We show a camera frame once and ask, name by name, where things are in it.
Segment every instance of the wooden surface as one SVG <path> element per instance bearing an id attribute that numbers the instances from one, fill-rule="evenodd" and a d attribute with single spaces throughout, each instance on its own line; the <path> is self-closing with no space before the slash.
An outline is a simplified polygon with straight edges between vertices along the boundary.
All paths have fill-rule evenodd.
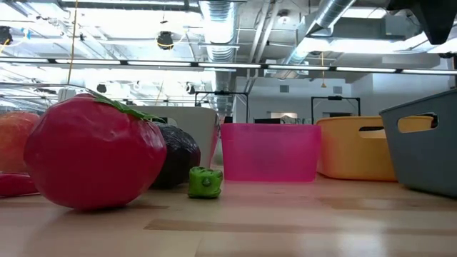
<path id="1" fill-rule="evenodd" d="M 397 183 L 226 183 L 78 213 L 40 196 L 0 199 L 1 257 L 457 256 L 457 201 Z"/>

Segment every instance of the white wall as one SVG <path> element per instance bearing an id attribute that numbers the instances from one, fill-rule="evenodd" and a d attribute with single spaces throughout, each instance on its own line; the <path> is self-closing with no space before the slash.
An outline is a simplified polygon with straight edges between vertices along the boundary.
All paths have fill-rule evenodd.
<path id="1" fill-rule="evenodd" d="M 446 60 L 435 69 L 448 69 Z M 378 115 L 389 107 L 449 90 L 452 84 L 452 76 L 369 74 L 354 82 L 351 92 L 361 97 L 362 115 Z"/>
<path id="2" fill-rule="evenodd" d="M 242 91 L 246 78 L 237 78 L 237 90 Z M 268 112 L 293 112 L 300 119 L 311 120 L 311 97 L 334 96 L 333 86 L 342 86 L 342 96 L 351 96 L 351 85 L 344 79 L 326 79 L 326 88 L 321 87 L 322 79 L 287 79 L 280 81 L 275 78 L 258 78 L 249 95 L 249 122 L 254 119 L 270 118 Z M 279 85 L 289 85 L 289 93 L 279 93 Z M 323 112 L 357 113 L 356 108 L 347 101 L 315 100 L 315 120 L 322 117 Z M 233 105 L 233 121 L 246 122 L 246 106 L 235 100 Z"/>

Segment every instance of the air duct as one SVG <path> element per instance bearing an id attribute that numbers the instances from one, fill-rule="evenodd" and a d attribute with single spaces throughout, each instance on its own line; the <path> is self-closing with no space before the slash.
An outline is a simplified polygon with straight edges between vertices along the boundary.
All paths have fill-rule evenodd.
<path id="1" fill-rule="evenodd" d="M 220 44 L 220 46 L 208 46 L 208 59 L 211 62 L 233 62 L 235 48 L 227 46 L 235 41 L 237 3 L 230 1 L 200 1 L 201 13 L 205 20 L 205 42 Z M 234 91 L 236 85 L 232 81 L 232 75 L 227 71 L 215 71 L 212 81 L 216 91 Z M 226 116 L 231 111 L 233 97 L 215 97 L 218 113 Z"/>
<path id="2" fill-rule="evenodd" d="M 300 65 L 308 56 L 307 46 L 312 43 L 313 39 L 307 36 L 316 33 L 322 29 L 327 29 L 343 16 L 344 12 L 352 6 L 356 0 L 322 0 L 314 16 L 314 20 L 305 26 L 305 37 L 298 46 L 284 59 L 283 64 Z"/>

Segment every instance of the red object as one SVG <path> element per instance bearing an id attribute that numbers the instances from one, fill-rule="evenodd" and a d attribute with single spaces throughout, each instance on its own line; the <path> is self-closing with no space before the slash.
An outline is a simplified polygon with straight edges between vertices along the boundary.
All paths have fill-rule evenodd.
<path id="1" fill-rule="evenodd" d="M 154 182 L 165 158 L 157 126 L 89 94 L 51 106 L 24 153 L 39 192 L 79 210 L 126 205 Z"/>
<path id="2" fill-rule="evenodd" d="M 27 173 L 24 147 L 40 117 L 23 111 L 0 115 L 0 172 Z"/>
<path id="3" fill-rule="evenodd" d="M 29 175 L 0 173 L 0 197 L 38 193 Z"/>

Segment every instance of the ceiling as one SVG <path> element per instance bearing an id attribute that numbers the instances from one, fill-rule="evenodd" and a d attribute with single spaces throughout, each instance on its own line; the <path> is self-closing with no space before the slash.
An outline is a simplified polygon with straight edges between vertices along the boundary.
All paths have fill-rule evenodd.
<path id="1" fill-rule="evenodd" d="M 154 8 L 149 8 L 151 1 L 146 0 L 131 1 L 128 4 L 126 0 L 79 1 L 74 44 L 75 59 L 208 61 L 204 39 L 205 21 L 200 13 L 194 11 L 198 9 L 196 1 L 188 1 L 191 11 L 180 11 L 178 7 L 170 7 L 170 3 L 179 1 L 154 1 Z M 236 25 L 235 62 L 248 61 L 256 35 L 256 21 L 262 14 L 264 4 L 268 3 L 265 1 L 267 0 L 237 1 L 239 20 Z M 315 12 L 319 0 L 273 2 L 278 4 L 280 15 L 267 15 L 266 25 L 270 19 L 273 19 L 273 26 L 271 33 L 267 34 L 265 25 L 262 36 L 268 37 L 268 43 L 263 53 L 260 53 L 259 59 L 260 62 L 271 60 L 281 63 L 281 60 L 286 58 L 301 40 L 297 38 L 296 30 L 301 27 L 303 16 Z M 385 6 L 386 1 L 382 0 L 358 0 L 347 15 L 335 25 L 330 42 L 351 37 L 358 40 L 369 38 L 392 41 L 388 40 L 388 36 L 397 32 L 392 32 L 392 25 L 387 25 L 385 19 L 363 17 L 367 11 L 368 16 L 373 14 L 379 15 L 380 18 L 390 16 L 383 9 Z M 0 26 L 10 26 L 14 40 L 11 47 L 8 46 L 2 51 L 1 57 L 70 58 L 74 29 L 72 22 L 75 15 L 74 1 L 0 0 L 0 13 L 2 13 Z M 426 38 L 425 40 L 420 38 L 423 34 L 420 26 L 415 24 L 415 18 L 408 12 L 398 12 L 396 16 L 402 19 L 401 24 L 405 24 L 401 27 L 403 31 L 397 33 L 403 38 L 396 41 L 407 42 L 407 39 L 410 39 L 411 42 L 407 46 L 414 46 L 414 48 L 407 47 L 406 55 L 370 54 L 369 45 L 363 45 L 356 50 L 337 52 L 330 45 L 328 49 L 311 52 L 306 57 L 306 61 L 313 65 L 427 69 L 438 65 L 438 56 L 426 53 L 436 46 L 428 44 Z M 171 50 L 163 50 L 157 46 L 160 31 L 172 32 L 175 45 Z M 453 30 L 450 39 L 454 36 L 457 36 L 457 31 Z M 415 44 L 413 39 L 420 41 L 420 44 Z M 67 75 L 67 66 L 18 66 L 0 63 L 0 81 L 3 82 L 65 84 Z M 236 75 L 246 74 L 245 71 L 237 71 Z M 320 72 L 310 72 L 306 77 L 312 79 L 320 75 Z M 345 73 L 329 73 L 328 77 L 353 78 Z M 209 70 L 151 71 L 79 66 L 73 71 L 70 82 L 90 89 L 96 89 L 99 84 L 106 84 L 112 89 L 107 92 L 112 97 L 120 99 L 136 97 L 143 99 L 143 104 L 193 106 L 194 96 L 187 94 L 186 88 L 194 86 L 196 90 L 211 91 L 214 89 L 214 85 L 211 85 L 213 78 L 214 71 Z M 36 93 L 27 89 L 14 93 L 12 90 L 5 91 L 0 87 L 0 94 L 5 95 L 36 95 Z M 43 92 L 40 94 L 55 96 Z M 164 103 L 163 100 L 167 99 L 171 101 Z M 206 99 L 209 102 L 204 103 L 203 106 L 212 106 L 212 97 L 208 96 Z M 0 105 L 2 103 L 6 105 L 5 100 L 0 101 Z"/>

